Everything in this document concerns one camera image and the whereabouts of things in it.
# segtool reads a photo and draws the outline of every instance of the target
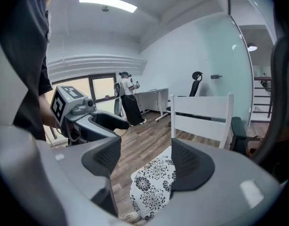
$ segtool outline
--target ceiling light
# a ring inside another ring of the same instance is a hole
[[[253,44],[253,43],[247,44],[247,48],[248,48],[249,52],[257,50],[257,46],[255,44]]]
[[[79,0],[79,2],[102,4],[106,6],[120,8],[131,13],[133,13],[137,9],[136,6],[120,0]]]

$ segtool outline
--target desk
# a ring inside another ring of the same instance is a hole
[[[159,111],[160,111],[160,114],[161,114],[161,116],[158,117],[158,118],[155,120],[155,121],[157,121],[157,122],[158,122],[159,120],[161,120],[163,117],[165,117],[165,116],[168,115],[168,113],[163,113],[163,110],[162,110],[163,100],[162,100],[162,97],[161,97],[161,92],[162,92],[162,91],[165,91],[165,90],[168,90],[168,88],[161,88],[161,89],[142,89],[142,88],[140,87],[139,89],[136,89],[136,90],[133,91],[133,94],[134,94],[134,95],[140,95],[140,94],[152,93],[152,92],[155,92],[155,93],[157,94],[157,102],[158,102],[158,104],[160,105]]]

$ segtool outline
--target person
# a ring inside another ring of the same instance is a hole
[[[121,82],[124,87],[124,96],[121,96],[122,106],[124,107],[126,118],[130,126],[145,124],[147,120],[142,118],[136,97],[133,95],[133,90],[138,89],[140,85],[134,85],[132,83],[128,72],[122,72],[119,73],[119,75],[121,76],[119,82]]]
[[[47,0],[18,0],[0,32],[0,45],[28,88],[13,124],[44,141],[43,125],[56,127],[44,96],[52,90],[46,66],[50,33],[46,6]]]

